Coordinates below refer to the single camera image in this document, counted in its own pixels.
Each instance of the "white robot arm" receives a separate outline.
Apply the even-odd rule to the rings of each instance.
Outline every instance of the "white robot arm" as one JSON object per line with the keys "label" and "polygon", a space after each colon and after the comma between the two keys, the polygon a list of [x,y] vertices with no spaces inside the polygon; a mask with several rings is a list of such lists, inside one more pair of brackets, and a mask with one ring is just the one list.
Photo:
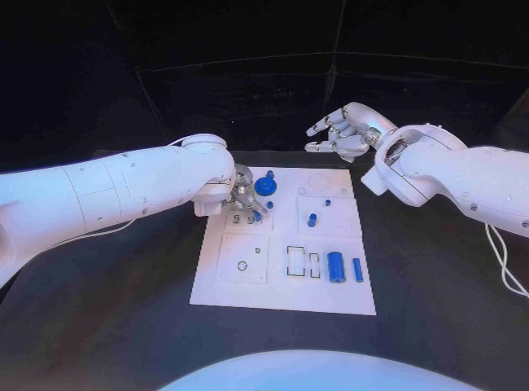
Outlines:
{"label": "white robot arm", "polygon": [[350,103],[308,130],[328,129],[328,141],[308,152],[337,152],[351,162],[376,149],[361,178],[376,195],[389,190],[410,206],[445,195],[465,216],[529,237],[529,153],[495,147],[467,148],[441,126],[397,127],[371,108]]}
{"label": "white robot arm", "polygon": [[266,214],[226,142],[210,134],[178,141],[181,147],[0,175],[0,287],[56,245],[188,200],[198,216],[220,213],[223,203]]}

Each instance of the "white cable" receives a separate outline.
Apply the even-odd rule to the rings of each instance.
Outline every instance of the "white cable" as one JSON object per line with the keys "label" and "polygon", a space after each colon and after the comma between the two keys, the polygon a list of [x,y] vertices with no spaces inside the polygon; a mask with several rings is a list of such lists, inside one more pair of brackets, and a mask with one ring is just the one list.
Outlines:
{"label": "white cable", "polygon": [[113,232],[118,232],[118,231],[123,230],[134,222],[135,222],[135,220],[131,220],[123,226],[121,226],[115,230],[105,231],[105,232],[97,232],[96,234],[87,234],[87,235],[76,236],[74,238],[72,238],[69,240],[64,240],[63,242],[57,243],[54,246],[48,247],[47,250],[50,250],[54,247],[59,247],[61,244],[73,242],[74,240],[79,240],[79,239],[83,239],[83,238],[90,238],[93,236],[112,234]]}
{"label": "white cable", "polygon": [[190,136],[185,136],[183,138],[178,138],[172,143],[167,144],[167,146],[172,146],[175,145],[178,142],[187,140],[190,137],[196,137],[196,136],[213,136],[214,134],[210,134],[210,133],[198,133],[198,134],[191,134]]}
{"label": "white cable", "polygon": [[[490,236],[488,227],[493,228],[493,232],[494,232],[495,236],[498,237],[498,241],[500,241],[501,249],[503,249],[503,253],[504,253],[503,257],[500,257],[498,249],[495,248],[493,237]],[[493,247],[495,258],[497,258],[500,266],[501,266],[501,282],[504,283],[504,285],[507,286],[510,291],[513,291],[514,293],[517,293],[521,296],[526,296],[527,300],[529,300],[529,292],[526,291],[526,288],[523,287],[521,283],[518,283],[518,280],[516,279],[516,277],[510,273],[510,270],[507,269],[507,245],[504,243],[504,239],[501,238],[500,233],[495,230],[495,228],[493,226],[490,226],[488,224],[484,225],[484,230],[487,232],[488,242],[490,242],[490,245]],[[510,284],[507,283],[507,276],[510,277],[510,279],[513,280],[513,282],[518,286],[518,290],[516,288],[513,288],[510,286]]]}

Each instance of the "white board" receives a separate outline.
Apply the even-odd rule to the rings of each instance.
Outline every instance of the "white board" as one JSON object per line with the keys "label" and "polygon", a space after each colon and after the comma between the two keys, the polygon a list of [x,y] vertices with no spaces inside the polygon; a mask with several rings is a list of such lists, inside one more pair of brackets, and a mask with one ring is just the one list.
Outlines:
{"label": "white board", "polygon": [[[258,196],[263,206],[273,202],[262,221],[250,222],[253,214],[233,207],[209,217],[190,304],[374,315],[348,170],[250,167],[255,180],[269,169],[278,190]],[[331,252],[343,254],[344,283],[330,282]]]}

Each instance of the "table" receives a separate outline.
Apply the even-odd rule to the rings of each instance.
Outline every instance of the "table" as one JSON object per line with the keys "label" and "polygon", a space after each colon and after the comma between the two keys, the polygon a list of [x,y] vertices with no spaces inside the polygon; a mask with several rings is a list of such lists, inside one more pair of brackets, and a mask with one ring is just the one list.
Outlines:
{"label": "table", "polygon": [[[157,389],[276,349],[409,363],[484,389],[529,390],[529,300],[508,292],[482,224],[435,197],[416,209],[360,183],[373,155],[233,152],[259,166],[350,168],[376,316],[188,305],[206,217],[191,203],[23,268],[0,306],[0,389]],[[504,234],[529,287],[529,239]]]}

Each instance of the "blue object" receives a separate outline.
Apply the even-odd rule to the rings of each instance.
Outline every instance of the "blue object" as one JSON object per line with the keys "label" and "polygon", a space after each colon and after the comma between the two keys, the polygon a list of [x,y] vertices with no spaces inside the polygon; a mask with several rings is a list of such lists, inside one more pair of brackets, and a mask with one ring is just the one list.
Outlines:
{"label": "blue object", "polygon": [[312,228],[317,225],[317,215],[311,213],[311,216],[308,217],[308,227]]}
{"label": "blue object", "polygon": [[354,272],[356,272],[356,281],[358,283],[361,283],[363,282],[363,275],[361,275],[360,258],[354,258]]}
{"label": "blue object", "polygon": [[275,193],[275,190],[278,189],[278,184],[273,180],[273,171],[268,171],[268,174],[265,177],[260,177],[255,181],[255,192],[260,195],[268,197]]}
{"label": "blue object", "polygon": [[345,275],[343,273],[343,254],[338,252],[328,253],[328,273],[331,283],[343,283],[345,281]]}

